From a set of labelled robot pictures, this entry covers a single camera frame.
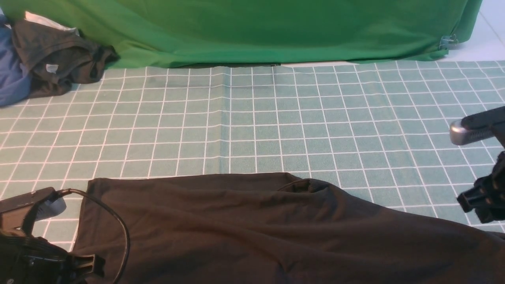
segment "white floor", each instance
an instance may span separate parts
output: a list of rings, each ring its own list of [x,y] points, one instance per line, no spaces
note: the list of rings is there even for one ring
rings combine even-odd
[[[505,60],[505,0],[483,0],[472,37],[454,46],[441,61]],[[347,62],[285,64],[291,67],[344,65]]]

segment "green cloth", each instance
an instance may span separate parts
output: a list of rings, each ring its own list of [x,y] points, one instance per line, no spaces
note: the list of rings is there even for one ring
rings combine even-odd
[[[0,0],[112,45],[114,66],[435,60],[468,40],[482,0]]]

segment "clothing tag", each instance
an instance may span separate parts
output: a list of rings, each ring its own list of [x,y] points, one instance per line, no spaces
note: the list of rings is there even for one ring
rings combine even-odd
[[[56,70],[58,70],[58,65],[46,64],[45,69],[49,73],[56,74]]]

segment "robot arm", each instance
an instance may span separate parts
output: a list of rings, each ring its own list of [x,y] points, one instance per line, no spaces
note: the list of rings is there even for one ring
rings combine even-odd
[[[505,148],[505,107],[467,116],[450,126],[450,139],[459,146],[493,136]],[[492,172],[478,178],[457,201],[465,213],[475,209],[481,223],[505,220],[505,151],[498,155]]]

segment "black cable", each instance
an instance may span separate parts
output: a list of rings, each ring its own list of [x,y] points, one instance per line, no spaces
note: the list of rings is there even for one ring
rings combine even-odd
[[[88,193],[86,193],[84,191],[80,191],[80,190],[75,190],[75,189],[69,188],[69,189],[66,189],[66,190],[60,190],[60,191],[58,191],[58,193],[61,195],[61,197],[69,195],[69,194],[72,194],[72,193],[75,193],[75,194],[78,194],[78,195],[81,195],[81,196],[83,196],[85,198],[90,199],[91,201],[93,201],[93,202],[97,203],[98,205],[100,205],[100,207],[104,208],[107,212],[109,212],[114,218],[116,218],[119,221],[119,223],[123,227],[123,232],[124,232],[124,235],[125,235],[125,252],[124,252],[124,255],[123,255],[123,261],[121,262],[121,266],[119,268],[118,274],[116,274],[116,278],[114,278],[114,281],[112,282],[112,284],[117,284],[118,281],[121,279],[121,276],[123,276],[123,272],[124,272],[125,267],[126,267],[126,262],[128,260],[128,255],[130,254],[130,233],[128,232],[128,228],[126,227],[125,222],[109,206],[107,206],[105,203],[103,203],[98,198],[96,198],[96,197],[94,197],[92,195],[89,195]]]

